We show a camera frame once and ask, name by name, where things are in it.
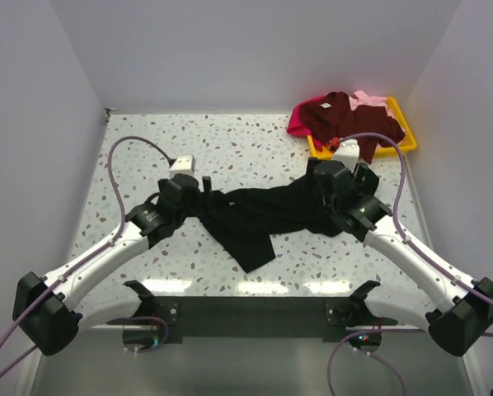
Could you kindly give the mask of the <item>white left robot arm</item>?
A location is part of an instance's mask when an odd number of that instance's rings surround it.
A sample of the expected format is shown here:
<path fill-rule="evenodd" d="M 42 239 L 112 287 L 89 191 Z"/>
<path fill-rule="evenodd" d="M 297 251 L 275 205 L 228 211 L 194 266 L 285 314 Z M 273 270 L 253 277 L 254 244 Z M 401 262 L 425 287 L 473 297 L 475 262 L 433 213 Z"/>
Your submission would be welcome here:
<path fill-rule="evenodd" d="M 171 237 L 189 217 L 212 212 L 210 177 L 197 181 L 186 174 L 162 179 L 158 191 L 122 218 L 119 227 L 69 263 L 38 276 L 30 271 L 17 283 L 13 320 L 45 356 L 67 347 L 78 333 L 101 322 L 127 316 L 146 323 L 153 303 L 132 296 L 125 306 L 81 313 L 78 306 L 99 283 L 126 262 Z"/>

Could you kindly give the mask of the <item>black t shirt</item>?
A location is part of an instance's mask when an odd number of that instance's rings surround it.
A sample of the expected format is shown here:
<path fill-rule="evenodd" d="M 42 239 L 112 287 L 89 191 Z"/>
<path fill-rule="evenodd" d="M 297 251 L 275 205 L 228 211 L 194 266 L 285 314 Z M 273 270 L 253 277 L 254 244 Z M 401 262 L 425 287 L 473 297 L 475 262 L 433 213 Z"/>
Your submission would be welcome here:
<path fill-rule="evenodd" d="M 275 259 L 272 235 L 304 229 L 328 237 L 341 233 L 324 210 L 316 182 L 306 176 L 287 186 L 216 191 L 214 204 L 200 223 L 246 273 Z"/>

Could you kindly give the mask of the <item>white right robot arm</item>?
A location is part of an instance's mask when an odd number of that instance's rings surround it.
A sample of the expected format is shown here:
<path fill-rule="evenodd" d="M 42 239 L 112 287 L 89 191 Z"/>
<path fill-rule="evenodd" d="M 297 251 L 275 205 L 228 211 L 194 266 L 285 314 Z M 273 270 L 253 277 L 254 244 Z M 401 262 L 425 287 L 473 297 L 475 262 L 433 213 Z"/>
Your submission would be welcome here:
<path fill-rule="evenodd" d="M 350 296 L 350 315 L 361 324 L 390 318 L 426 331 L 452 356 L 463 356 L 493 324 L 493 280 L 479 280 L 447 263 L 415 237 L 377 197 L 377 175 L 309 158 L 306 185 L 322 198 L 325 216 L 365 247 L 382 253 L 425 293 L 418 297 L 369 280 Z"/>

